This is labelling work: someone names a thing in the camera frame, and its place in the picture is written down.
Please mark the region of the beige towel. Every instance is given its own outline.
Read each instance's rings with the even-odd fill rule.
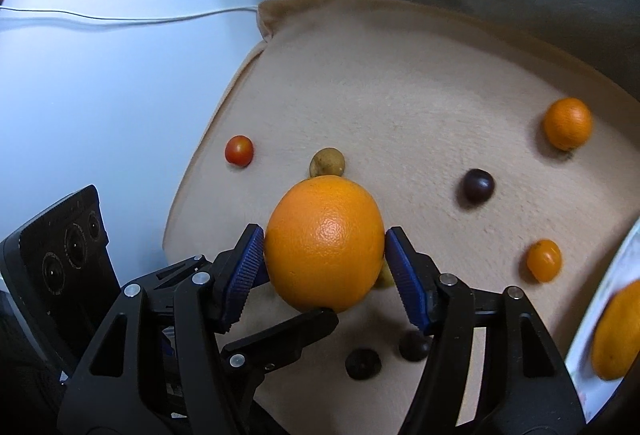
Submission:
[[[244,226],[266,226],[282,195],[325,146],[345,176],[377,200],[385,226],[468,285],[520,285],[566,350],[597,282],[640,212],[640,103],[568,54],[523,33],[397,0],[268,0],[264,41],[233,79],[188,167],[164,238],[171,261],[210,259]],[[593,110],[593,137],[573,158],[540,132],[554,100]],[[231,136],[255,144],[245,170],[225,163]],[[456,191],[470,168],[491,172],[494,197],[465,209]],[[533,241],[564,254],[556,281],[522,270]],[[220,345],[295,314],[270,285],[252,292]],[[396,433],[422,365],[395,353],[408,322],[395,288],[375,290],[340,315],[328,338],[267,376],[257,400],[292,433]],[[351,381],[344,358],[376,349],[383,370]],[[474,348],[474,361],[482,349]],[[479,365],[461,420],[473,417]]]

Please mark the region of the large orange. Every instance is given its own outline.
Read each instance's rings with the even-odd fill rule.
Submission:
[[[565,98],[551,105],[543,121],[551,144],[568,152],[582,146],[591,137],[593,119],[589,107],[577,98]]]
[[[342,312],[373,287],[385,228],[373,197],[335,175],[303,180],[273,210],[264,258],[277,293],[300,311]]]
[[[629,371],[640,351],[640,280],[617,293],[593,334],[591,366],[606,381]]]

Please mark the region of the small potato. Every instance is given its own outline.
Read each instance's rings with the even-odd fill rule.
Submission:
[[[386,287],[393,287],[396,284],[394,281],[394,277],[389,271],[389,266],[386,264],[386,260],[382,264],[382,269],[380,269],[380,274],[378,275],[378,279],[376,280],[374,287],[378,289],[384,289]]]
[[[337,175],[344,173],[344,155],[335,148],[322,148],[314,155],[309,165],[309,176]]]

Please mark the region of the tangerine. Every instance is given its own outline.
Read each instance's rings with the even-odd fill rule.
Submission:
[[[537,241],[527,253],[527,267],[540,283],[553,280],[562,269],[560,248],[547,238]]]
[[[362,300],[382,268],[385,228],[358,184],[322,175],[293,186],[271,214],[264,259],[276,292],[300,311],[342,312]]]
[[[591,137],[591,110],[577,98],[558,100],[546,111],[543,128],[551,144],[568,152],[582,146]]]

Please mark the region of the ridged blue pad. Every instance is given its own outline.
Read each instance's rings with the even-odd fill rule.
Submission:
[[[262,263],[258,268],[258,273],[255,275],[254,285],[252,288],[259,287],[269,281],[269,273],[267,272],[266,264]]]
[[[424,331],[430,323],[427,316],[427,296],[398,237],[391,229],[385,235],[385,258],[409,321]]]
[[[242,309],[251,291],[255,275],[264,265],[264,231],[258,225],[247,243],[233,276],[226,287],[222,323],[232,325],[240,320]]]

